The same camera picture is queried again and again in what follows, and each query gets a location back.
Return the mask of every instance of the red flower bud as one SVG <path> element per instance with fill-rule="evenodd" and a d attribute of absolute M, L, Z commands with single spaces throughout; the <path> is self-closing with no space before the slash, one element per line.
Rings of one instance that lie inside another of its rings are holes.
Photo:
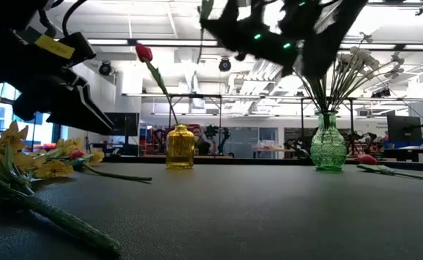
<path fill-rule="evenodd" d="M 357 160 L 360 163 L 367 164 L 367 165 L 376 165 L 377 159 L 373 158 L 370 155 L 357 155 Z"/>
<path fill-rule="evenodd" d="M 83 152 L 83 151 L 79 151 L 79 150 L 76 150 L 76 151 L 73 151 L 70 155 L 69 155 L 69 159 L 70 160 L 74 160 L 74 159 L 77 159 L 77 158 L 79 158 L 79 157 L 83 157 L 83 156 L 85 156 L 86 155 L 86 153 L 85 152 Z"/>
<path fill-rule="evenodd" d="M 145 62 L 144 59 L 147 59 L 148 61 L 153 60 L 152 50 L 148 48 L 147 46 L 144 46 L 140 43 L 136 45 L 136 53 L 137 53 L 137 57 L 139 57 L 139 60 L 141 62 Z"/>

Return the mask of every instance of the ceiling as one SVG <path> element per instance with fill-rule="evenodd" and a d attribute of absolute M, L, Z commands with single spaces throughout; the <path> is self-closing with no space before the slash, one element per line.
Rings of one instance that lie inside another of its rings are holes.
<path fill-rule="evenodd" d="M 75 0 L 66 0 L 61 6 L 48 11 L 51 21 L 60 25 L 64 13 L 74 2 Z M 221 15 L 226 0 L 214 0 L 214 2 L 211 17 L 217 18 Z M 378 2 L 380 1 L 370 1 L 371 6 L 364 8 L 346 36 L 348 41 L 360 39 L 359 32 L 365 32 L 372 35 L 374 43 L 423 43 L 423 14 L 415 15 L 419 9 L 418 6 L 421 5 L 420 1 L 407 1 L 408 4 L 414 2 L 415 6 L 372 6 Z M 197 40 L 200 39 L 197 12 L 197 7 L 200 4 L 201 0 L 88 0 L 71 16 L 68 28 L 70 32 L 83 32 L 90 39 Z M 267 6 L 266 24 L 271 26 L 276 24 L 280 7 L 281 1 Z M 240 15 L 241 17 L 249 15 L 249 8 L 241 7 Z M 205 33 L 205 39 L 212 40 L 213 38 Z M 98 46 L 95 49 L 99 53 L 133 52 L 132 47 L 120 46 Z M 222 93 L 222 91 L 231 89 L 231 81 L 235 81 L 236 77 L 243 77 L 243 79 L 248 80 L 252 79 L 251 76 L 253 76 L 253 79 L 257 79 L 261 74 L 269 75 L 278 69 L 277 66 L 269 64 L 267 61 L 257 62 L 251 57 L 244 62 L 235 61 L 232 53 L 222 48 L 203 48 L 202 63 L 198 66 L 192 66 L 190 63 L 178 61 L 177 50 L 178 48 L 152 48 L 155 57 L 153 63 L 159 67 L 166 86 L 170 87 L 172 92 L 182 90 L 182 88 L 177 87 L 180 82 L 186 82 L 185 75 L 193 70 L 197 72 L 200 92 Z M 381 63 L 389 61 L 391 54 L 393 53 L 372 53 Z M 404 74 L 393 80 L 392 86 L 396 86 L 396 89 L 400 87 L 400 91 L 402 86 L 407 85 L 407 80 L 423 72 L 423 52 L 405 52 L 401 56 L 406 59 L 404 69 L 410 74 Z M 219 72 L 218 64 L 221 57 L 230 57 L 231 71 Z M 113 64 L 120 68 L 122 67 L 121 64 L 126 66 L 126 62 L 114 61 Z M 129 62 L 129 66 L 136 66 L 136 64 L 137 62 Z M 148 92 L 160 91 L 146 69 L 143 71 L 143 77 L 143 87 Z M 294 77 L 282 80 L 277 77 L 268 77 L 264 80 L 275 82 L 275 90 L 270 91 L 269 95 L 279 90 L 280 95 L 291 95 L 301 86 Z M 366 84 L 364 88 L 370 89 L 377 83 L 380 83 L 380 81 L 376 79 Z M 257 88 L 263 90 L 268 86 L 268 84 L 264 85 L 251 80 L 248 80 L 246 85 L 250 87 L 245 87 L 245 89 L 253 90 Z M 247 95 L 257 94 L 251 91 L 245 92 Z"/>

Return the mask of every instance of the table surface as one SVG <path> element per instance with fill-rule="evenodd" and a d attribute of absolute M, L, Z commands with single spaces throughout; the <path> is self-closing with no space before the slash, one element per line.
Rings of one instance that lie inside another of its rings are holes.
<path fill-rule="evenodd" d="M 423 181 L 307 166 L 103 164 L 38 196 L 122 244 L 121 259 L 423 259 Z M 0 221 L 0 259 L 99 259 L 45 220 Z"/>

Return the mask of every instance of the red object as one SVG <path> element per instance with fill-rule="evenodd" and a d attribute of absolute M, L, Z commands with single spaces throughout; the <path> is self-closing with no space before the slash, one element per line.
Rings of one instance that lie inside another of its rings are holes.
<path fill-rule="evenodd" d="M 376 165 L 377 159 L 370 155 L 357 155 L 357 160 L 360 163 L 367 164 L 367 165 Z"/>
<path fill-rule="evenodd" d="M 70 160 L 74 160 L 74 159 L 76 159 L 76 158 L 83 157 L 83 156 L 85 156 L 85 155 L 86 155 L 86 153 L 85 153 L 85 152 L 83 152 L 83 151 L 79 151 L 79 150 L 76 150 L 76 151 L 72 152 L 72 153 L 69 155 L 69 159 L 70 159 Z"/>
<path fill-rule="evenodd" d="M 152 50 L 148 48 L 147 46 L 144 46 L 140 43 L 136 45 L 136 53 L 137 53 L 137 57 L 139 57 L 139 60 L 141 62 L 145 62 L 144 59 L 147 59 L 148 61 L 153 60 Z"/>

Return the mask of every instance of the monitor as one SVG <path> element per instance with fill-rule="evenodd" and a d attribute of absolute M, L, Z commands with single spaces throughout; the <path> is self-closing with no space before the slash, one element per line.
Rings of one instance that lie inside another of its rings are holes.
<path fill-rule="evenodd" d="M 387 116 L 388 136 L 392 142 L 420 142 L 422 128 L 420 117 L 417 116 Z"/>
<path fill-rule="evenodd" d="M 136 137 L 139 128 L 139 113 L 105 113 L 113 123 L 111 136 Z"/>

